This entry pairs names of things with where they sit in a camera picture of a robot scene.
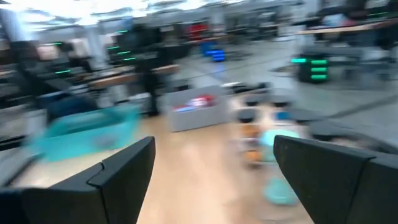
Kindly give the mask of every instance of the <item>workstation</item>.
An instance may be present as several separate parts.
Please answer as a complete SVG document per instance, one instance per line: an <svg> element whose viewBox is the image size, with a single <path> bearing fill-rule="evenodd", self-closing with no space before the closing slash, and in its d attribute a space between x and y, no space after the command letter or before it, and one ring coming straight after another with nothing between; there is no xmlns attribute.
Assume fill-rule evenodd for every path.
<svg viewBox="0 0 398 224"><path fill-rule="evenodd" d="M392 1L188 2L35 31L0 9L0 223L326 223L296 177L329 188L363 177L322 153L398 154ZM376 202L329 220L371 223L348 208Z"/></svg>

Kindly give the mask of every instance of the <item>desk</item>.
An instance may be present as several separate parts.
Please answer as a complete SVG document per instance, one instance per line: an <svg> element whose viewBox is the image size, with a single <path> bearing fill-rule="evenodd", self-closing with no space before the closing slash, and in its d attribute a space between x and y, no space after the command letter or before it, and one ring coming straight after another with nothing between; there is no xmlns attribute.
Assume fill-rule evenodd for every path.
<svg viewBox="0 0 398 224"><path fill-rule="evenodd" d="M158 73L158 74L165 74L165 73L170 74L170 73L178 72L179 69L180 69L180 65L173 64L173 65L162 66L159 68L154 68L154 69L152 69L152 71L154 71L155 73Z"/></svg>
<svg viewBox="0 0 398 224"><path fill-rule="evenodd" d="M376 41L378 40L379 36L382 35L378 32L375 32L375 30L382 29L385 27L389 26L394 26L398 24L398 19L388 19L386 21L374 21L370 22L368 24L358 24L355 26L345 26L345 27L326 27L326 28L320 28L320 29L309 29L309 30L303 30L298 32L298 34L301 35L316 35L316 34L339 34L339 33L354 33L355 35L353 36L353 41L355 44L356 48L361 48L363 53L357 56L353 56L355 58L356 63L355 63L355 73L360 74L358 78L359 85L361 85L361 88L364 86L369 87L370 85L373 85L375 81L375 66L371 65L370 63L366 63L369 60L374 59L373 57L373 51L369 47L374 47L376 46ZM304 45L309 46L308 41L304 41ZM347 52L347 48L342 49L342 50L336 50L333 49L333 52L329 50L325 50L324 54L326 55L336 55L336 56L347 56L346 53L339 53L340 51Z"/></svg>
<svg viewBox="0 0 398 224"><path fill-rule="evenodd" d="M89 82L89 86L92 88L107 88L115 85L122 85L129 82L132 82L136 79L134 74L126 74L126 75L119 75L116 77L109 77L109 78L102 78L99 80L95 80Z"/></svg>
<svg viewBox="0 0 398 224"><path fill-rule="evenodd" d="M388 21L373 22L373 23L361 24L361 25L357 25L357 26L331 27L331 28L302 30L302 31L299 31L298 34L327 34L327 33L336 33L336 32L358 32L358 31L381 29L381 28L392 26L395 24L398 24L398 19L390 19Z"/></svg>
<svg viewBox="0 0 398 224"><path fill-rule="evenodd" d="M220 39L223 38L223 37L224 37L224 36L220 36L220 37L208 37L208 38L204 38L204 39L202 39L202 40L191 40L191 41L189 41L188 43L190 43L190 44L200 44L200 43L205 42L205 41L220 40Z"/></svg>

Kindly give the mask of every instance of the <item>toy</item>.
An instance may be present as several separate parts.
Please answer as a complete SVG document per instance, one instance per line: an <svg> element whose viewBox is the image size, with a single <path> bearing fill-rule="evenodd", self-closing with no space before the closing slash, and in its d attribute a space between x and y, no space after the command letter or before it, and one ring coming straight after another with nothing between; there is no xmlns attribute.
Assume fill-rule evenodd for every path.
<svg viewBox="0 0 398 224"><path fill-rule="evenodd" d="M195 107L195 108L205 108L209 106L214 105L214 96L211 95L201 95L198 96L188 102L189 106Z"/></svg>
<svg viewBox="0 0 398 224"><path fill-rule="evenodd" d="M214 62L223 62L225 61L225 53L224 50L212 50L211 56Z"/></svg>
<svg viewBox="0 0 398 224"><path fill-rule="evenodd" d="M245 138L258 138L260 136L260 126L256 124L244 124L242 125L242 135Z"/></svg>
<svg viewBox="0 0 398 224"><path fill-rule="evenodd" d="M187 112L187 111L193 111L195 110L195 107L192 106L187 106L187 105L181 105L181 106L176 106L174 108L175 112L181 113L181 112Z"/></svg>
<svg viewBox="0 0 398 224"><path fill-rule="evenodd" d="M244 158L251 162L261 162L262 152L257 150L247 151L244 153Z"/></svg>

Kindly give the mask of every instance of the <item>wooden table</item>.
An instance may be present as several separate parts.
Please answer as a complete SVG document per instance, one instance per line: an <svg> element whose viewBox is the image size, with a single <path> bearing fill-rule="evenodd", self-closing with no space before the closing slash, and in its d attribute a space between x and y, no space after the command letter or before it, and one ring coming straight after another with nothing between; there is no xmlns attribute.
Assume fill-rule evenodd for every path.
<svg viewBox="0 0 398 224"><path fill-rule="evenodd" d="M357 26L347 26L347 27L331 27L322 29L310 29L299 31L298 34L327 34L327 33L337 33L337 32L359 32L366 30L375 30L388 27L398 23L398 19L389 19L382 22L373 22L369 24L362 24Z"/></svg>
<svg viewBox="0 0 398 224"><path fill-rule="evenodd" d="M171 73L175 73L178 72L180 66L179 65L167 65L167 66L163 66L163 67L159 67L159 68L154 68L153 71L158 73L158 74L171 74ZM111 76L112 74L117 73L116 71L109 71L109 76ZM115 86L115 85L122 85L125 83L129 83L129 82L133 82L134 80L136 80L136 73L132 72L130 74L122 74L119 76L115 76L115 77L109 77L109 78L102 78L100 80L95 80L92 82L89 82L89 86L92 88L107 88L110 86Z"/></svg>
<svg viewBox="0 0 398 224"><path fill-rule="evenodd" d="M190 44L200 44L202 42L206 42L206 41L212 41L212 40L220 40L221 38L223 38L224 36L219 36L219 37L208 37L208 38L204 38L202 40L191 40L188 43Z"/></svg>

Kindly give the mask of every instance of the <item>white pillar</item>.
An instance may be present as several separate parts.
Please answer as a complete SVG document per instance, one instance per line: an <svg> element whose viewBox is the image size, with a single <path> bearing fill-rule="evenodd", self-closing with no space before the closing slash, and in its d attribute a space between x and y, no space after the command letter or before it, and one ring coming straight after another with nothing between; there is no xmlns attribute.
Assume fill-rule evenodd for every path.
<svg viewBox="0 0 398 224"><path fill-rule="evenodd" d="M210 26L215 32L224 32L225 26L225 13L224 7L220 4L211 7L210 9Z"/></svg>
<svg viewBox="0 0 398 224"><path fill-rule="evenodd" d="M105 52L105 45L101 40L98 26L95 24L83 27L87 37L89 55L93 57L90 63L91 66L96 70L106 68L108 66L106 62L108 55Z"/></svg>
<svg viewBox="0 0 398 224"><path fill-rule="evenodd" d="M0 5L0 20L10 41L34 40L27 24L22 20L22 10L9 4Z"/></svg>

